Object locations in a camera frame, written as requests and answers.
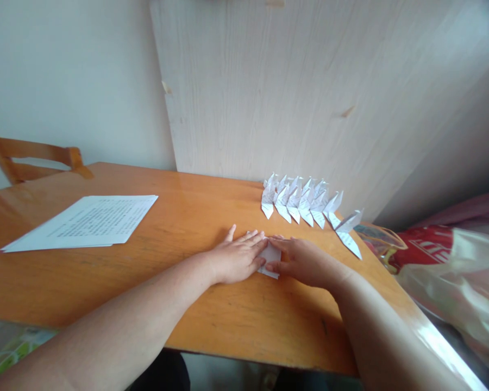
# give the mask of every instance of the chair backrest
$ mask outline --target chair backrest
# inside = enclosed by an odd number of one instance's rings
[[[0,137],[0,168],[13,184],[35,180],[44,176],[58,174],[63,170],[32,166],[13,162],[13,158],[36,157],[57,161],[76,169],[83,166],[80,150],[76,147],[56,147],[30,141]]]

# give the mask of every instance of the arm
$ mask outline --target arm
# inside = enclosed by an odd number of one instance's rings
[[[185,311],[215,283],[248,278],[268,241],[235,225],[197,254],[110,300],[0,377],[0,389],[126,389],[154,361]]]
[[[461,382],[411,332],[360,274],[308,241],[274,236],[289,262],[266,268],[327,289],[337,301],[367,390],[462,390]]]

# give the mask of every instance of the table surface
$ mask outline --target table surface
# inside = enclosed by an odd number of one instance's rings
[[[262,184],[96,163],[0,191],[0,248],[83,196],[156,194],[159,199],[125,244],[0,252],[0,320],[61,329],[171,265],[236,235],[306,238],[362,274],[419,338],[473,388],[478,379],[359,239],[363,260],[324,230],[289,224],[261,211]],[[194,303],[166,343],[183,351],[357,375],[336,302],[291,278],[255,273],[213,286]]]

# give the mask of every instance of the stack of paper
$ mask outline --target stack of paper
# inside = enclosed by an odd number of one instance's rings
[[[157,199],[157,195],[83,197],[2,251],[14,253],[125,243]]]

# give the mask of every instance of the hand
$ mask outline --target hand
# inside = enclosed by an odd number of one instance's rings
[[[328,290],[334,290],[355,273],[307,240],[293,237],[286,240],[283,236],[275,235],[269,241],[275,248],[287,253],[290,259],[289,262],[270,262],[266,265],[269,272],[289,275],[306,285]]]
[[[252,231],[234,240],[236,225],[222,243],[205,253],[214,271],[214,283],[234,283],[247,279],[266,263],[257,257],[268,245],[265,233]]]

